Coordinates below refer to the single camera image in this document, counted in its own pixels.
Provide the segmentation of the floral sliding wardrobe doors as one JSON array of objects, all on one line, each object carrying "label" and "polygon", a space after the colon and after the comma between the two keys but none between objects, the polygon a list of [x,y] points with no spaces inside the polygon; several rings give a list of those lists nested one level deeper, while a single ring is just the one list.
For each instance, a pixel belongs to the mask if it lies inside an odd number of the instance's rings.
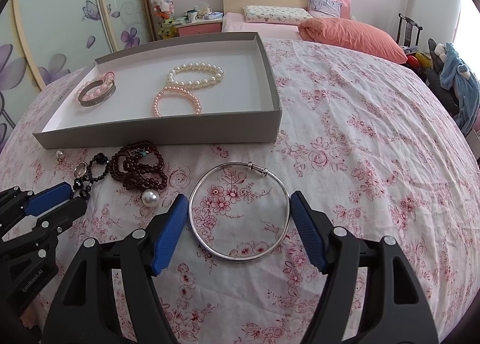
[{"label": "floral sliding wardrobe doors", "polygon": [[146,0],[7,0],[1,10],[1,143],[44,88],[152,39]]}]

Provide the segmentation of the floral white pillow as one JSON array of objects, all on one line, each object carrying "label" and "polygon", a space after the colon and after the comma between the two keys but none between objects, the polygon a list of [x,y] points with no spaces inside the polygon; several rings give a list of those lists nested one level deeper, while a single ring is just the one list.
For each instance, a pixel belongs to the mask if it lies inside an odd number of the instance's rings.
[{"label": "floral white pillow", "polygon": [[298,25],[312,16],[303,8],[247,5],[244,7],[245,22]]}]

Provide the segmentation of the silver cuff bangle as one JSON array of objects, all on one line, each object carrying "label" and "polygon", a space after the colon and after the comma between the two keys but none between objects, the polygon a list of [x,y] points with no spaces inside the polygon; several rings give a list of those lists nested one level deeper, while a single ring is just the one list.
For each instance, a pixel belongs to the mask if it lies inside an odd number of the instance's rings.
[{"label": "silver cuff bangle", "polygon": [[116,91],[114,80],[103,79],[87,82],[77,93],[77,101],[81,107],[89,108],[108,100]]}]

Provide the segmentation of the purple small pillow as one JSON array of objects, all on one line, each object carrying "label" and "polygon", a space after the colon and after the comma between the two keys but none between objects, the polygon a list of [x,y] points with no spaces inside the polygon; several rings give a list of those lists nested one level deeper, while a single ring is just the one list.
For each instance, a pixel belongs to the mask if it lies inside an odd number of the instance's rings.
[{"label": "purple small pillow", "polygon": [[341,17],[343,3],[339,0],[307,0],[312,17]]}]

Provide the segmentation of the pink white nightstand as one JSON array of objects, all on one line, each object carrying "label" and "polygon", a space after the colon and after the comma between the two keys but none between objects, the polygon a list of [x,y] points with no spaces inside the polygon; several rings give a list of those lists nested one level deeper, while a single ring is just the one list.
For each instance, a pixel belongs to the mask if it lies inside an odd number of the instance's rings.
[{"label": "pink white nightstand", "polygon": [[179,22],[176,21],[173,26],[180,37],[191,36],[197,34],[213,34],[220,33],[223,19],[215,20],[197,20],[195,22]]}]

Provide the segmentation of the dark wooden chair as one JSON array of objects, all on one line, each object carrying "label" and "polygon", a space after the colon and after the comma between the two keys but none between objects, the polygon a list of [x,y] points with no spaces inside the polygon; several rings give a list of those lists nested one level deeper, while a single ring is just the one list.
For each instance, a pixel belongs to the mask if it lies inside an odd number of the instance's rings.
[{"label": "dark wooden chair", "polygon": [[398,14],[399,25],[397,30],[396,42],[402,47],[417,47],[419,45],[420,35],[423,27],[418,25],[410,17]]}]

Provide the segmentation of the blue plush garment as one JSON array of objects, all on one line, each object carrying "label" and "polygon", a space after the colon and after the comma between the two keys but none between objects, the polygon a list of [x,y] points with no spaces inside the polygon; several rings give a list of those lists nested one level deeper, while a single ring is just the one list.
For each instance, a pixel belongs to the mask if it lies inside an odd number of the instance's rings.
[{"label": "blue plush garment", "polygon": [[453,119],[462,134],[467,135],[477,119],[479,81],[460,58],[452,43],[446,43],[446,57],[439,81],[442,89],[454,90],[459,110]]}]

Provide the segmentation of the thin silver bangle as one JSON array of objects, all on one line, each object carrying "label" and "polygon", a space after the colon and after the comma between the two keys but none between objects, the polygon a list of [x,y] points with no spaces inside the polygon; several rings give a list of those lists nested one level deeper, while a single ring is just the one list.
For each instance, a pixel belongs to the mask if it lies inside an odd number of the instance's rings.
[{"label": "thin silver bangle", "polygon": [[199,178],[189,215],[193,235],[210,256],[253,261],[281,251],[289,230],[290,194],[266,168],[230,161]]}]

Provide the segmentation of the large pearl earring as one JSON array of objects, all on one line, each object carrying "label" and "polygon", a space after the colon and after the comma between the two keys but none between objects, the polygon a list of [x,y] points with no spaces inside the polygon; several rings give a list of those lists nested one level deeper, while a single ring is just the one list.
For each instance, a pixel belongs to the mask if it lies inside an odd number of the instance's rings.
[{"label": "large pearl earring", "polygon": [[160,204],[159,192],[153,189],[145,190],[142,193],[142,203],[149,208],[156,208]]}]

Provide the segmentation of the folded coral quilt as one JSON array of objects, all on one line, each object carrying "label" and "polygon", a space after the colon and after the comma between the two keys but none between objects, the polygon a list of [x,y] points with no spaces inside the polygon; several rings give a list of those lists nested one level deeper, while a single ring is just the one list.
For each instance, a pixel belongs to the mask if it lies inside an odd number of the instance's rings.
[{"label": "folded coral quilt", "polygon": [[402,47],[375,26],[337,17],[310,18],[298,25],[303,41],[343,47],[383,58],[396,64],[407,62]]}]

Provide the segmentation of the pink floral bed sheet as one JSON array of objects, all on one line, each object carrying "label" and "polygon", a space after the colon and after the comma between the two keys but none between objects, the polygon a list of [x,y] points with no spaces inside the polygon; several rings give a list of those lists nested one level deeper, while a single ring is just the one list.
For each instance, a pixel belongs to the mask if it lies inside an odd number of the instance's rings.
[{"label": "pink floral bed sheet", "polygon": [[[479,291],[479,166],[463,134],[402,66],[318,43],[264,46],[276,140],[163,146],[160,211],[216,165],[256,163],[355,236],[394,237],[447,337]],[[278,254],[243,263],[210,256],[185,230],[154,283],[181,343],[298,343],[326,281],[307,258],[295,227]]]}]

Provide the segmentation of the plush toy display tube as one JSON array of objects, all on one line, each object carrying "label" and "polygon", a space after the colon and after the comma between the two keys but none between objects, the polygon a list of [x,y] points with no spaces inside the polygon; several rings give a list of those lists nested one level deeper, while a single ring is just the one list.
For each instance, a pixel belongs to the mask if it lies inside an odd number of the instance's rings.
[{"label": "plush toy display tube", "polygon": [[170,39],[174,37],[173,22],[175,10],[173,0],[148,0],[150,3],[151,24],[154,39]]}]

